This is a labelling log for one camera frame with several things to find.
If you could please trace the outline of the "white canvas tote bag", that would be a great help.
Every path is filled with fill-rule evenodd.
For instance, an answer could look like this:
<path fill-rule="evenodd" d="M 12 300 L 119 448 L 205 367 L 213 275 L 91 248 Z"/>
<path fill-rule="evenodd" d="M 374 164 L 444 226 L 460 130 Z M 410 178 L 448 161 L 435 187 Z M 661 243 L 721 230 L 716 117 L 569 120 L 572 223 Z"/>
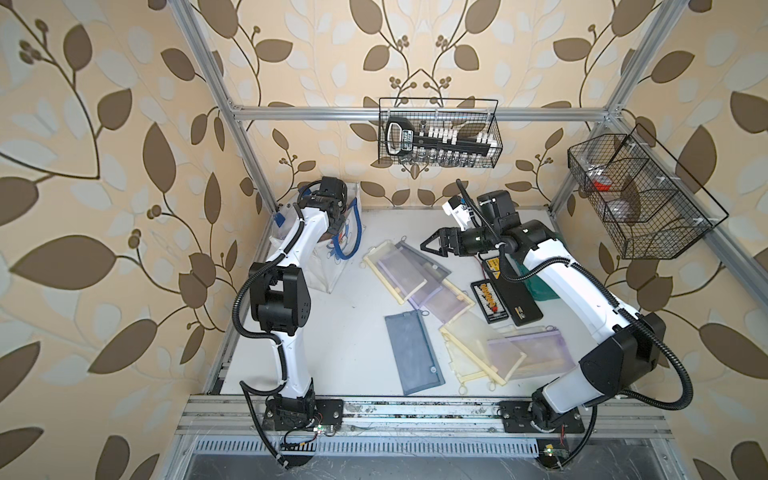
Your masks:
<path fill-rule="evenodd" d="M 324 293 L 334 289 L 347 262 L 358 251 L 364 231 L 361 188 L 355 183 L 345 184 L 348 198 L 342 219 L 330 225 L 324 212 L 315 208 L 302 209 L 305 230 L 302 239 L 288 255 L 291 262 L 300 262 L 308 286 Z M 299 206 L 299 189 L 292 201 L 281 206 L 274 216 L 269 237 L 271 255 L 277 254 L 280 247 L 286 245 L 296 233 L 294 225 L 298 215 L 295 208 Z"/>

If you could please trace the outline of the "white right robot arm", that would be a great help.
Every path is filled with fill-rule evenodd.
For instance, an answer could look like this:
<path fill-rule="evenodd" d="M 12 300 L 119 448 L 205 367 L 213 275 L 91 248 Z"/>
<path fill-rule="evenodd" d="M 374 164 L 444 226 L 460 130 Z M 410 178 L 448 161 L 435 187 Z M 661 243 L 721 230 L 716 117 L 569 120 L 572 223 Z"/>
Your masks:
<path fill-rule="evenodd" d="M 506 191 L 493 191 L 472 201 L 465 190 L 444 205 L 456 221 L 425 239 L 422 251 L 447 257 L 499 255 L 500 276 L 513 283 L 541 278 L 586 326 L 597 345 L 577 366 L 536 390 L 529 411 L 532 424 L 551 431 L 579 407 L 624 395 L 646 405 L 680 411 L 694 398 L 693 382 L 683 362 L 664 343 L 666 325 L 656 314 L 641 314 L 620 300 L 579 264 L 555 233 L 538 220 L 522 222 Z M 632 390 L 665 358 L 676 371 L 682 392 L 662 401 Z"/>

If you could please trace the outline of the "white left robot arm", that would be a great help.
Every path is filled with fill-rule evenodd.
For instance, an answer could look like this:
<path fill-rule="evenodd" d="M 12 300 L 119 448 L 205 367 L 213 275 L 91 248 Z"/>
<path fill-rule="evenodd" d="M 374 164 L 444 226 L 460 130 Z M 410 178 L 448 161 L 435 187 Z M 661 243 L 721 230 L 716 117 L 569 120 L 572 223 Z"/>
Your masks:
<path fill-rule="evenodd" d="M 267 411 L 288 428 L 308 425 L 316 415 L 302 332 L 311 296 L 302 267 L 321 237 L 344 225 L 346 205 L 347 186 L 338 178 L 323 177 L 300 189 L 293 204 L 297 218 L 287 237 L 266 262 L 251 266 L 235 297 L 235 330 L 246 339 L 270 341 L 279 368 L 275 388 L 258 390 L 241 381 L 241 389 L 249 396 L 269 397 Z"/>

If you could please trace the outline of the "grey blue mesh pouch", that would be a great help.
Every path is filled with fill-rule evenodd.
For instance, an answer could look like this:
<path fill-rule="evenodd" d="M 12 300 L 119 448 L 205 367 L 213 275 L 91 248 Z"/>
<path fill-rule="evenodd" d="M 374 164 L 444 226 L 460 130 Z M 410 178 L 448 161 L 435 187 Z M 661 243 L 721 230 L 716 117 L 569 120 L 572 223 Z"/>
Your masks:
<path fill-rule="evenodd" d="M 445 384 L 422 314 L 411 310 L 384 318 L 405 396 Z"/>

